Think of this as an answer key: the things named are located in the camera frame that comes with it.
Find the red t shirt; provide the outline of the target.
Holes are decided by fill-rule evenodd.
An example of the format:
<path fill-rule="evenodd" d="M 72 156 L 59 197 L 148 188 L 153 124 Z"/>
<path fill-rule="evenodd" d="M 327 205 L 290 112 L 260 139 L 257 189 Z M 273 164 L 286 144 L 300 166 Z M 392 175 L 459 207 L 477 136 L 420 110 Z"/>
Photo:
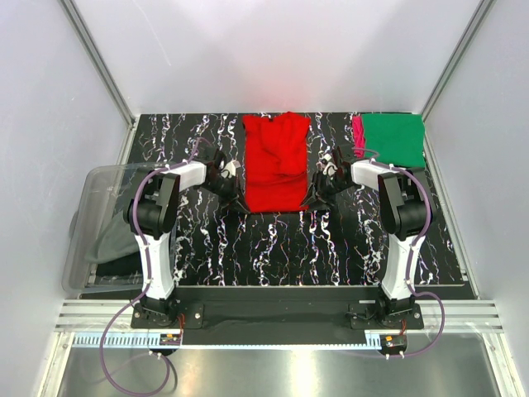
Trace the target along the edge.
<path fill-rule="evenodd" d="M 294 112 L 245 115 L 245 201 L 252 213 L 303 211 L 311 119 Z"/>

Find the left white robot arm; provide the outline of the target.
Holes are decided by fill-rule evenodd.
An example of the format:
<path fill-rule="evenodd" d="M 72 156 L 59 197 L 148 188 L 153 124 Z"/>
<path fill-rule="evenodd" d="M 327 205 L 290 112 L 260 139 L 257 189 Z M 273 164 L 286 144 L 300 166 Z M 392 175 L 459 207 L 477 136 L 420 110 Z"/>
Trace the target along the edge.
<path fill-rule="evenodd" d="M 136 190 L 124 212 L 139 248 L 143 278 L 140 295 L 131 301 L 134 318 L 162 328 L 183 323 L 169 256 L 179 196 L 187 189 L 205 189 L 230 210 L 249 213 L 237 174 L 240 167 L 239 161 L 228 160 L 220 149 L 207 146 L 193 150 L 189 159 L 177 164 L 143 168 L 137 173 Z"/>

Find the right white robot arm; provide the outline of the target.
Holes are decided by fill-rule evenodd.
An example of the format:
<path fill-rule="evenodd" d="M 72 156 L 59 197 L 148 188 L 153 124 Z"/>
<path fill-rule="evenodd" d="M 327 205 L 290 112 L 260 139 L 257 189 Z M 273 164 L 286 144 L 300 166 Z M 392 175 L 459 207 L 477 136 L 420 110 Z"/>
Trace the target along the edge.
<path fill-rule="evenodd" d="M 379 216 L 388 234 L 386 271 L 375 302 L 363 313 L 350 313 L 359 325 L 400 328 L 414 318 L 414 272 L 427 230 L 434 220 L 431 193 L 423 168 L 403 168 L 378 161 L 379 153 L 352 145 L 338 146 L 324 157 L 301 202 L 310 210 L 331 209 L 335 196 L 366 187 L 379 194 Z"/>

